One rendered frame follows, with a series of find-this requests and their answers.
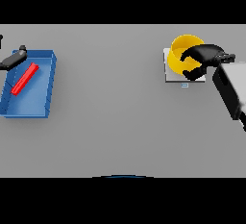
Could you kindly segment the dark right robot hand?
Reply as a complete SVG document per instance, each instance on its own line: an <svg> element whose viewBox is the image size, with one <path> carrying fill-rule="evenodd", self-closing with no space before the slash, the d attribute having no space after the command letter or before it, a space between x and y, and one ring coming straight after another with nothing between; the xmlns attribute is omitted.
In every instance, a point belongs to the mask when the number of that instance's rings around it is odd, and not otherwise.
<svg viewBox="0 0 246 224"><path fill-rule="evenodd" d="M221 63L231 63L235 54L228 54L224 49L215 44L200 44L189 47L181 54L180 61L192 58L201 65L192 70L184 70L183 74L189 81L195 81L207 74L208 67L218 67Z"/></svg>

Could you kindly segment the blue tray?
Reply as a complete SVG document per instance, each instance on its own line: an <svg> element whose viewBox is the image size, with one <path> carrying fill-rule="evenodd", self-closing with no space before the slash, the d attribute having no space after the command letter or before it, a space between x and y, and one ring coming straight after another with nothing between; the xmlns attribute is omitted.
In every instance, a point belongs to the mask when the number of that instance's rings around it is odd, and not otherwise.
<svg viewBox="0 0 246 224"><path fill-rule="evenodd" d="M53 50L28 50L27 60L6 73L0 96L0 116L6 118L47 118L52 101L52 88L57 58ZM38 70L17 94L11 93L31 63Z"/></svg>

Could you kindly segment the yellow bowl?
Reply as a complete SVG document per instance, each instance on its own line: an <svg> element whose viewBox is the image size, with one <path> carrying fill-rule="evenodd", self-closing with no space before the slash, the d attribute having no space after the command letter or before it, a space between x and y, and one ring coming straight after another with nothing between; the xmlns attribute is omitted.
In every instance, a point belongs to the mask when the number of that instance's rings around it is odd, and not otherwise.
<svg viewBox="0 0 246 224"><path fill-rule="evenodd" d="M167 63L170 69L176 74L182 75L184 70L191 71L201 64L196 62L191 57L186 57L181 62L182 53L195 45L203 44L204 42L194 35L181 35L176 37L171 43L169 53L167 55Z"/></svg>

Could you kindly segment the red beaker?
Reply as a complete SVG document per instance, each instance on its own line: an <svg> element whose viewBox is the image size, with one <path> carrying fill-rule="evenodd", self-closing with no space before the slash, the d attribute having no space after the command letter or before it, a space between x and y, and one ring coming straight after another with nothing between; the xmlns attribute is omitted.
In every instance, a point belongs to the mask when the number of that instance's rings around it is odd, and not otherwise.
<svg viewBox="0 0 246 224"><path fill-rule="evenodd" d="M38 71L39 66L32 62L12 87L11 94L17 96Z"/></svg>

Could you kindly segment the dark left robot hand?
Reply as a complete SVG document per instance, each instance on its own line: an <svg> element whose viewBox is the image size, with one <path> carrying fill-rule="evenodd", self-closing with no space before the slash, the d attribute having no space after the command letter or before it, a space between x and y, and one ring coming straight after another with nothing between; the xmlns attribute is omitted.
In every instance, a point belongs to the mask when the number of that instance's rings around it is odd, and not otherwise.
<svg viewBox="0 0 246 224"><path fill-rule="evenodd" d="M16 53L6 57L0 62L0 70L10 71L19 64L27 60L27 49L25 45L21 45Z"/></svg>

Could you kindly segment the pale square measuring scale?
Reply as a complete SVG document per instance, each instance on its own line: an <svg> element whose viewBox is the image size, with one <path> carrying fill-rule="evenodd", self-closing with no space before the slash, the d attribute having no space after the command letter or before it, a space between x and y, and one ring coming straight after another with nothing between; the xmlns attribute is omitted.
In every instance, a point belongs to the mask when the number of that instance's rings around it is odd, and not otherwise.
<svg viewBox="0 0 246 224"><path fill-rule="evenodd" d="M164 76L166 83L180 83L181 87L189 87L191 83L185 76L175 73L167 63L169 48L163 49Z"/></svg>

